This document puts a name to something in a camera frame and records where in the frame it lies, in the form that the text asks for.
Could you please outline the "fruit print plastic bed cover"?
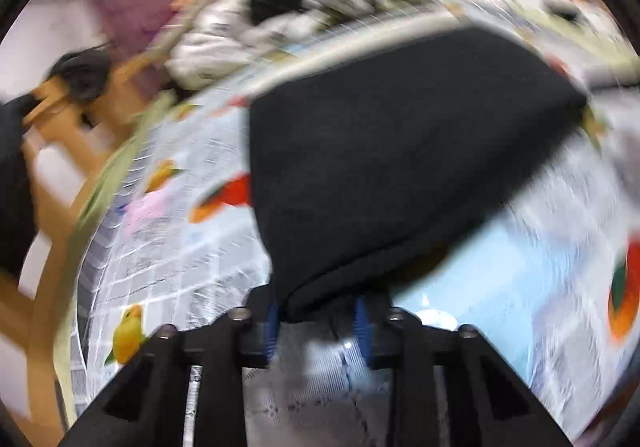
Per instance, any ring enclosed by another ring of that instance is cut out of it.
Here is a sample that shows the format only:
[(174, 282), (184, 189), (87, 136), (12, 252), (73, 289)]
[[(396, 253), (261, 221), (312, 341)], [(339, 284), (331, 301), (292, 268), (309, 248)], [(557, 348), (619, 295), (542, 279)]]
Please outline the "fruit print plastic bed cover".
[[(107, 353), (130, 306), (141, 306), (145, 332), (162, 323), (188, 330), (267, 280), (250, 208), (190, 221), (209, 190), (248, 168), (247, 115), (235, 97), (279, 77), (289, 60), (449, 24), (416, 7), (348, 22), (232, 74), (152, 127), (78, 271), (78, 410), (116, 375)], [(614, 323), (606, 311), (637, 264), (639, 94), (601, 92), (592, 107), (605, 126), (597, 143), (570, 137), (468, 243), (396, 297), (429, 325), (479, 326), (579, 446), (600, 441), (598, 412), (639, 371), (638, 321)], [(247, 384), (254, 446), (381, 444), (388, 384), (367, 373), (348, 332), (286, 329), (273, 371), (248, 371)]]

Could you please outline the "dark cloth on bedpost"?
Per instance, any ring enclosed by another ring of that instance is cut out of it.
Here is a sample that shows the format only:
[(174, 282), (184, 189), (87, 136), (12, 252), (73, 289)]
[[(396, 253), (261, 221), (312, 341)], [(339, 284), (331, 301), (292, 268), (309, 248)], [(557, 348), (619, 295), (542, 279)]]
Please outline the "dark cloth on bedpost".
[(70, 90), (72, 100), (90, 104), (105, 91), (112, 59), (104, 48), (86, 48), (61, 56), (48, 72), (48, 79), (61, 79)]

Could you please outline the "wooden bed frame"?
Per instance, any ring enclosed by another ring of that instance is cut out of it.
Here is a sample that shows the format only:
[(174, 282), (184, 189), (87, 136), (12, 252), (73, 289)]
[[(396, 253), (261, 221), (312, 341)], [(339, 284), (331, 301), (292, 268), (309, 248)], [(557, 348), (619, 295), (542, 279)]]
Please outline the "wooden bed frame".
[(134, 86), (139, 60), (119, 72), (96, 118), (114, 134), (104, 149), (81, 129), (80, 110), (60, 80), (40, 86), (40, 107), (25, 118), (22, 141), (36, 222), (50, 241), (45, 259), (29, 255), (38, 279), (1, 282), (1, 373), (20, 386), (3, 404), (17, 433), (35, 446), (55, 446), (113, 375), (103, 356), (122, 313), (142, 307), (142, 325), (183, 323), (200, 309), (220, 308), (267, 278), (267, 258), (246, 213), (227, 214), (203, 235), (186, 236), (186, 183), (170, 183), (140, 214), (137, 200), (163, 158), (179, 163), (212, 134), (215, 172), (228, 170), (242, 146), (239, 101), (247, 79), (232, 74), (196, 95), (219, 109), (209, 119), (177, 120), (174, 96), (147, 103)]

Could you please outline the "white floral quilt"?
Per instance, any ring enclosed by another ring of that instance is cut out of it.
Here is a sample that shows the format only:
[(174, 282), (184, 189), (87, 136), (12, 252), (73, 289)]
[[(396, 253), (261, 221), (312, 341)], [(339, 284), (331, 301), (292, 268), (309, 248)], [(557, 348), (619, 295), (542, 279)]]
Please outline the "white floral quilt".
[(615, 68), (639, 61), (608, 11), (584, 0), (207, 0), (189, 14), (165, 68), (196, 91), (285, 45), (412, 6), (473, 7), (520, 29), (559, 33)]

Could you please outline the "black pants with white stripe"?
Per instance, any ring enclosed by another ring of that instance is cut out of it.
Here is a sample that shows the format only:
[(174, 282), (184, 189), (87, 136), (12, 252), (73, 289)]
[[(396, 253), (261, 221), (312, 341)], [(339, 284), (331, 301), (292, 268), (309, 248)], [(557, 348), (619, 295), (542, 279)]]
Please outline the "black pants with white stripe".
[(465, 27), (259, 95), (250, 201), (285, 323), (387, 288), (497, 211), (582, 122), (534, 52)]

